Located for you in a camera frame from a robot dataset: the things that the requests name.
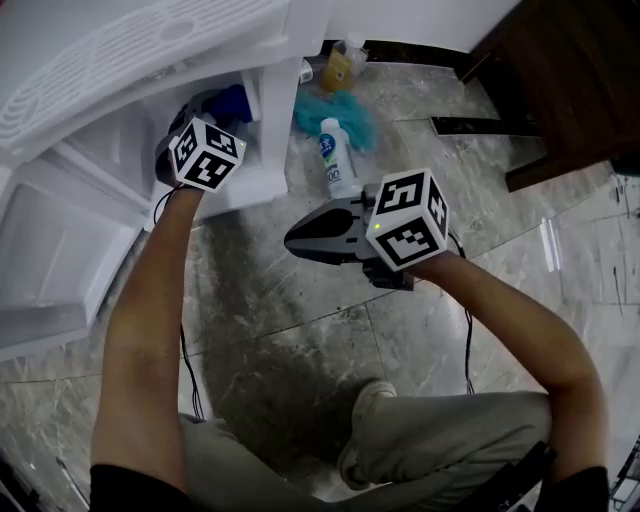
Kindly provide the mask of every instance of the leg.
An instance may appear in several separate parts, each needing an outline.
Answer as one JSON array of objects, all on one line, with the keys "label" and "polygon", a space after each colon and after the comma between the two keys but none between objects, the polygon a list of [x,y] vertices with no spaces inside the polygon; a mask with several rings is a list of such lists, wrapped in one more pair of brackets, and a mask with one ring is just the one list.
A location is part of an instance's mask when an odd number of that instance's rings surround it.
[{"label": "leg", "polygon": [[204,510],[306,512],[332,509],[293,487],[224,429],[181,418],[189,494]]},{"label": "leg", "polygon": [[540,393],[379,398],[354,426],[358,479],[383,484],[349,510],[450,510],[508,462],[547,441]]}]

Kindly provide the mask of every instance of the cable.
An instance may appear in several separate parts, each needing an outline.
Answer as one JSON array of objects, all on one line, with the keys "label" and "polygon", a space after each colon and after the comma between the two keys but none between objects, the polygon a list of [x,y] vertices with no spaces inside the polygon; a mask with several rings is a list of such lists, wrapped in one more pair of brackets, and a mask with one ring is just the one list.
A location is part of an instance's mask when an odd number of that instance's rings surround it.
[{"label": "cable", "polygon": [[[453,243],[456,244],[456,248],[458,249],[458,254],[463,257],[465,260],[467,259],[467,255],[464,252],[464,248],[462,247],[462,243],[458,238],[453,234],[452,231],[449,231],[449,237],[453,240]],[[467,319],[468,329],[467,329],[467,342],[465,345],[464,351],[464,378],[467,381],[467,394],[473,395],[476,390],[473,387],[473,382],[471,382],[471,375],[469,375],[469,363],[471,360],[471,337],[473,336],[473,316],[468,309],[465,308],[464,316]]]},{"label": "cable", "polygon": [[[183,184],[179,183],[158,200],[158,202],[156,203],[156,207],[153,210],[154,226],[158,223],[158,208],[160,208],[162,202],[164,201],[165,204],[168,203],[173,194],[175,194],[181,188],[183,188]],[[191,405],[193,406],[193,412],[195,413],[196,418],[198,418],[199,420],[203,420],[204,410],[202,409],[202,401],[200,400],[200,390],[198,389],[196,376],[193,373],[191,361],[189,361],[189,354],[187,353],[187,342],[184,336],[184,328],[182,327],[182,322],[180,322],[180,346],[182,348],[182,357],[184,359],[184,364],[187,366],[187,370],[189,370],[189,375],[191,376],[191,385],[193,389],[191,393]]]}]

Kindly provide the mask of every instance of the white cabinet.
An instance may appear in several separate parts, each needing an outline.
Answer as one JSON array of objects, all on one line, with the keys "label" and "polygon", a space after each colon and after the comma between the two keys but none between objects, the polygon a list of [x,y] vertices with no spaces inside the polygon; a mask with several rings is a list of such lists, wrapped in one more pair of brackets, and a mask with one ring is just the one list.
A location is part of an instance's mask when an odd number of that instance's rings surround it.
[{"label": "white cabinet", "polygon": [[303,56],[331,0],[7,0],[0,7],[0,360],[85,336],[168,187],[156,144],[195,93],[241,83],[243,165],[199,217],[287,191]]}]

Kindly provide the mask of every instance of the white wall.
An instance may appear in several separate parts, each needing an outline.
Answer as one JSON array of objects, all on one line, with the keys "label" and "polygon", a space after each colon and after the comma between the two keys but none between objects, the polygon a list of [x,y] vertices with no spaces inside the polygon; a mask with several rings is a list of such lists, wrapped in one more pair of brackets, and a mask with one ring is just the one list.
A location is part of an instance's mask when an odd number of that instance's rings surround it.
[{"label": "white wall", "polygon": [[336,0],[326,39],[367,39],[470,52],[519,0]]}]

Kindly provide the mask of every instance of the marble floor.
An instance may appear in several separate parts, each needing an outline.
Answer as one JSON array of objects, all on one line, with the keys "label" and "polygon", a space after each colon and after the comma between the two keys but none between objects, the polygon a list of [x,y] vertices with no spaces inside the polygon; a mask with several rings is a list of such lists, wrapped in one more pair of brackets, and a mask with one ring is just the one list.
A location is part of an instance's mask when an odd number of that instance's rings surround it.
[{"label": "marble floor", "polygon": [[[363,181],[431,167],[468,256],[582,336],[610,399],[617,472],[640,433],[640,180],[618,181],[601,164],[508,194],[505,172],[539,156],[538,142],[438,138],[428,122],[495,116],[479,83],[463,86],[444,68],[373,64],[354,92],[378,132],[374,152],[354,155]],[[207,416],[225,418],[292,482],[338,499],[346,490],[332,464],[358,386],[383,377],[405,394],[464,393],[467,327],[460,306],[431,284],[382,291],[357,266],[315,264],[284,249],[286,231],[327,199],[322,169],[316,142],[294,128],[286,197],[194,226],[183,319]],[[88,493],[106,323],[145,240],[123,264],[90,337],[0,364],[0,450],[48,510],[83,510],[55,457]],[[477,392],[536,387],[478,323],[471,373]],[[191,407],[184,368],[179,407]]]}]

